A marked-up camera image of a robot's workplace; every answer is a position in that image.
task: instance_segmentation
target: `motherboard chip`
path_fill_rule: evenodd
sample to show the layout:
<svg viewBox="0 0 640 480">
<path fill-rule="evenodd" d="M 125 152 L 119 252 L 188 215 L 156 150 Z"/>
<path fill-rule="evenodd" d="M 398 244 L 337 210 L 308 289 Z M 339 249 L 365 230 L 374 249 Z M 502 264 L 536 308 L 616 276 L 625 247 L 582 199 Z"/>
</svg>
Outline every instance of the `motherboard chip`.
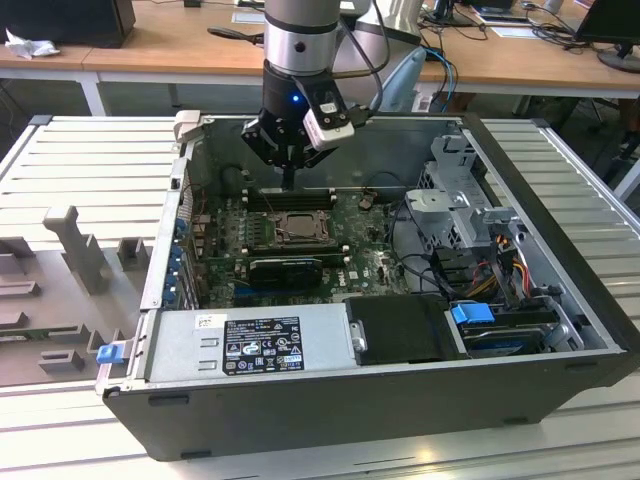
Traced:
<svg viewBox="0 0 640 480">
<path fill-rule="evenodd" d="M 327 215 L 323 211 L 279 213 L 274 223 L 277 244 L 325 243 L 329 239 Z"/>
</svg>

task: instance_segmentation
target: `computer monitor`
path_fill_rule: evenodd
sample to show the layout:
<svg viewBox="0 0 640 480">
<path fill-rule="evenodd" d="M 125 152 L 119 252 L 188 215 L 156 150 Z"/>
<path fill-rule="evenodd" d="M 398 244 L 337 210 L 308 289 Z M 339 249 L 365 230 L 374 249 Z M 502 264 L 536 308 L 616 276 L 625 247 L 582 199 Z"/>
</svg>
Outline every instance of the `computer monitor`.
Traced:
<svg viewBox="0 0 640 480">
<path fill-rule="evenodd" d="M 640 44 L 640 0 L 596 0 L 576 32 L 576 40 L 614 43 L 618 51 L 598 53 L 605 65 L 640 73 L 640 59 L 631 55 Z"/>
</svg>

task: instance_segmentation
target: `blue latch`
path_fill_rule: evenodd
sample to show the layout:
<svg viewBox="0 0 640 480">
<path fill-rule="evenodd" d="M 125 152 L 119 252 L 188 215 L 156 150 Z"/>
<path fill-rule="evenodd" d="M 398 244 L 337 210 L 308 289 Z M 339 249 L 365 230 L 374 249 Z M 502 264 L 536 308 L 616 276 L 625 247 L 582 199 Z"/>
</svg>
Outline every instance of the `blue latch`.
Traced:
<svg viewBox="0 0 640 480">
<path fill-rule="evenodd" d="M 493 323 L 491 307 L 486 303 L 459 303 L 451 309 L 456 324 L 461 323 Z"/>
<path fill-rule="evenodd" d="M 98 364 L 103 363 L 124 363 L 124 344 L 117 343 L 115 345 L 103 345 L 98 349 L 96 361 Z"/>
<path fill-rule="evenodd" d="M 178 277 L 176 275 L 167 275 L 167 278 L 164 279 L 165 285 L 169 285 L 170 287 L 175 287 L 178 283 Z"/>
<path fill-rule="evenodd" d="M 176 230 L 182 233 L 187 229 L 187 222 L 185 222 L 182 218 L 176 218 Z"/>
<path fill-rule="evenodd" d="M 182 248 L 178 245 L 171 245 L 171 251 L 169 253 L 172 257 L 179 258 L 182 256 Z"/>
<path fill-rule="evenodd" d="M 171 290 L 165 290 L 162 292 L 162 300 L 167 303 L 173 303 L 176 301 L 176 292 L 172 292 Z"/>
</svg>

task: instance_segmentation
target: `monitor stand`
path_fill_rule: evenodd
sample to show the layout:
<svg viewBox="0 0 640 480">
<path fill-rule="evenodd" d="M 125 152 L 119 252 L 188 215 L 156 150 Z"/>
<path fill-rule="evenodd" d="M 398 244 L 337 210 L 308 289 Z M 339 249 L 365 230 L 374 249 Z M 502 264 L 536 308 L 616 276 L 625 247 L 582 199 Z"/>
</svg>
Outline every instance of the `monitor stand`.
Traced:
<svg viewBox="0 0 640 480">
<path fill-rule="evenodd" d="M 624 44 L 620 46 L 618 52 L 600 52 L 598 60 L 608 67 L 622 70 L 629 73 L 640 73 L 640 58 L 634 57 L 631 53 L 633 45 Z"/>
</svg>

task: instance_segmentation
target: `sticker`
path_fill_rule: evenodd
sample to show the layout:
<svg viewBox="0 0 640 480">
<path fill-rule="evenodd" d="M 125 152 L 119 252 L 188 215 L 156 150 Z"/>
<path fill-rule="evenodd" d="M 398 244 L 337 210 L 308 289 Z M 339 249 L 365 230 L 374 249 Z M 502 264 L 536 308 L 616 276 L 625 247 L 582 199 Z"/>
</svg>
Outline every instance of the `sticker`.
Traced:
<svg viewBox="0 0 640 480">
<path fill-rule="evenodd" d="M 320 105 L 320 110 L 322 111 L 322 113 L 336 113 L 338 111 L 338 107 L 336 107 L 335 103 L 322 103 Z"/>
<path fill-rule="evenodd" d="M 221 315 L 200 316 L 219 317 Z M 220 321 L 219 318 L 211 319 L 212 323 L 217 324 L 212 326 L 219 326 L 217 322 Z M 304 370 L 300 318 L 226 321 L 222 365 L 222 371 L 227 375 Z"/>
<path fill-rule="evenodd" d="M 196 315 L 196 328 L 221 328 L 222 323 L 226 320 L 226 313 L 209 313 L 206 315 Z"/>
</svg>

